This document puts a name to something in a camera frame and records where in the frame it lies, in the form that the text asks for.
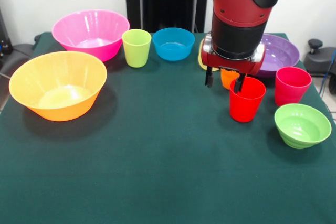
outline table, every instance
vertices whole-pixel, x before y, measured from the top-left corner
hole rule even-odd
[[[92,109],[46,121],[12,98],[0,115],[2,223],[336,223],[336,137],[305,150],[281,140],[274,82],[255,119],[228,114],[192,54],[129,68],[121,51]],[[63,50],[44,33],[34,56]],[[310,87],[302,103],[322,111]]]

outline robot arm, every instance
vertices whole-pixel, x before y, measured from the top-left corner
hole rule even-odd
[[[277,1],[214,0],[212,32],[204,42],[203,63],[256,74],[265,52],[259,44]]]

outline purple bowl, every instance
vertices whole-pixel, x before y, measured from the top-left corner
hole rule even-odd
[[[261,42],[266,45],[266,53],[257,77],[275,77],[280,68],[292,67],[298,63],[300,52],[288,40],[275,35],[264,34]]]

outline cable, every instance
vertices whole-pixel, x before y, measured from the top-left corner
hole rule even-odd
[[[334,64],[334,61],[335,61],[335,58],[336,58],[336,50],[332,53],[332,56],[331,56],[331,63],[329,65],[329,68],[328,68],[328,71],[325,73],[324,77],[323,77],[323,80],[322,80],[322,84],[321,84],[321,88],[320,88],[320,92],[319,92],[319,95],[321,95],[321,98],[323,97],[324,95],[324,90],[326,88],[326,85],[325,85],[325,81],[328,77],[328,74],[330,72],[330,69],[332,67],[332,65]]]
[[[3,74],[3,73],[1,73],[1,72],[0,72],[0,76],[6,78],[6,79],[8,79],[8,80],[10,80],[10,76],[8,76],[8,75],[6,75],[6,74]]]
[[[197,32],[197,33],[198,33],[198,28],[197,28],[197,25],[196,25],[196,23],[195,23],[194,30],[195,30],[195,32]]]
[[[13,48],[13,51],[20,52],[21,54],[23,54],[23,55],[26,55],[26,56],[30,57],[30,55],[29,55],[29,54],[27,54],[27,53],[25,53],[25,52],[23,52],[23,51],[17,50],[17,49],[15,49],[15,48]]]
[[[327,106],[326,102],[324,102],[324,106],[327,108],[327,110],[328,110],[328,112],[331,114],[331,116],[332,116],[333,114],[336,113],[336,111],[330,111],[330,110],[329,110],[329,107]]]

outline yellow bowl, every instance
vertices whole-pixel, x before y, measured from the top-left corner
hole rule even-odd
[[[51,121],[68,121],[92,107],[107,78],[96,57],[74,51],[53,52],[19,67],[9,82],[12,97]]]
[[[204,39],[201,41],[200,43],[200,49],[198,50],[198,64],[201,68],[203,68],[204,70],[206,70],[207,66],[203,64],[202,62],[202,44],[203,44],[203,41]],[[212,68],[212,71],[215,72],[215,71],[218,71],[219,69],[218,68]]]

